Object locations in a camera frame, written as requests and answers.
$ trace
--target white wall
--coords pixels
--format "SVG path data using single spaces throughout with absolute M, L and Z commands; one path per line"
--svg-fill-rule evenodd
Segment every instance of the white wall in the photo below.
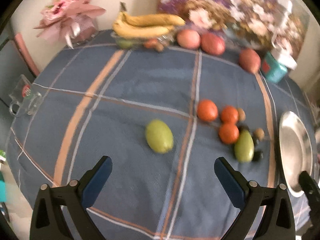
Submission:
M 51 0 L 23 0 L 11 18 L 15 33 L 21 33 L 26 46 L 37 68 L 42 71 L 51 59 L 63 48 L 64 43 L 49 44 L 36 35 L 40 30 L 33 28 L 41 20 L 40 11 Z M 132 15 L 141 15 L 156 12 L 156 0 L 92 0 L 91 4 L 101 6 L 107 11 L 98 17 L 100 30 L 110 29 L 120 8 L 120 1 L 127 4 L 128 12 Z
M 119 10 L 120 1 L 127 4 L 127 9 L 132 15 L 156 11 L 156 0 L 92 0 L 92 4 L 107 10 L 104 15 L 98 17 L 100 30 L 111 28 Z M 22 34 L 31 57 L 40 71 L 64 46 L 64 44 L 51 45 L 41 38 L 36 38 L 39 30 L 34 30 L 33 27 L 39 23 L 40 11 L 49 2 L 50 0 L 24 0 L 12 16 L 15 33 Z M 297 62 L 297 69 L 290 73 L 290 77 L 305 89 L 310 79 L 320 71 L 320 26 L 313 16 L 310 17 L 305 42 Z
M 303 90 L 308 90 L 312 78 L 320 71 L 320 26 L 313 15 L 310 17 L 297 64 L 297 68 L 290 73 L 290 77 Z

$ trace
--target table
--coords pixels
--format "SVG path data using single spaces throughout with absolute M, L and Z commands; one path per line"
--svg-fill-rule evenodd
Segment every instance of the table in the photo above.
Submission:
M 275 85 L 246 73 L 232 51 L 221 57 L 177 46 L 163 53 L 126 51 L 113 42 L 110 31 L 103 31 L 85 46 L 62 50 L 33 84 L 44 96 L 37 113 L 14 120 L 7 158 L 31 206 L 42 184 L 66 185 L 108 155 L 112 174 L 88 209 L 107 239 L 220 239 L 238 210 L 214 174 L 217 157 L 261 186 L 283 182 L 276 165 L 278 123 L 283 112 L 293 111 L 307 128 L 317 160 L 311 112 L 290 78 Z M 196 118 L 203 98 L 219 111 L 241 107 L 250 129 L 263 128 L 268 139 L 260 143 L 261 161 L 238 163 L 233 147 L 219 140 L 220 120 L 205 124 Z M 155 154 L 144 136 L 156 118 L 174 135 L 174 148 L 165 155 Z M 307 200 L 290 198 L 300 228 L 308 220 Z

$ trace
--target banana bunch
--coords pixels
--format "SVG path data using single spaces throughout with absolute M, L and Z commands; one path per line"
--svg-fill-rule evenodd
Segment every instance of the banana bunch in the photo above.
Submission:
M 130 16 L 120 11 L 112 27 L 120 37 L 150 39 L 168 34 L 175 26 L 185 25 L 185 21 L 172 14 L 149 14 Z

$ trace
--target glass mug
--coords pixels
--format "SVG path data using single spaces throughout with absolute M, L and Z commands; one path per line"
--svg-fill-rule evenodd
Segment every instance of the glass mug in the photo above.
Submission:
M 42 102 L 41 94 L 32 88 L 30 81 L 25 77 L 25 75 L 20 76 L 16 87 L 9 96 L 12 99 L 9 111 L 10 114 L 15 117 L 19 117 L 24 113 L 33 115 Z M 12 110 L 13 105 L 19 106 L 17 113 Z

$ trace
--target bolt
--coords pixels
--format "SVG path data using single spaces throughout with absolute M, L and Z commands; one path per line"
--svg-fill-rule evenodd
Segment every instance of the bolt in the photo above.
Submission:
M 250 185 L 251 187 L 257 187 L 258 183 L 257 183 L 256 181 L 254 181 L 254 180 L 250 180 L 250 181 L 249 181 L 249 185 Z
M 40 189 L 41 189 L 41 190 L 45 190 L 45 189 L 47 189 L 47 187 L 48 187 L 47 184 L 42 184 L 41 187 L 40 187 Z
M 78 184 L 78 181 L 77 181 L 76 179 L 74 179 L 74 180 L 72 180 L 72 181 L 69 182 L 69 185 L 70 185 L 71 187 L 74 187 L 74 186 L 76 186 L 77 184 Z
M 287 187 L 285 186 L 285 184 L 282 184 L 282 183 L 279 185 L 279 187 L 280 187 L 280 189 L 283 189 L 283 190 L 287 189 Z

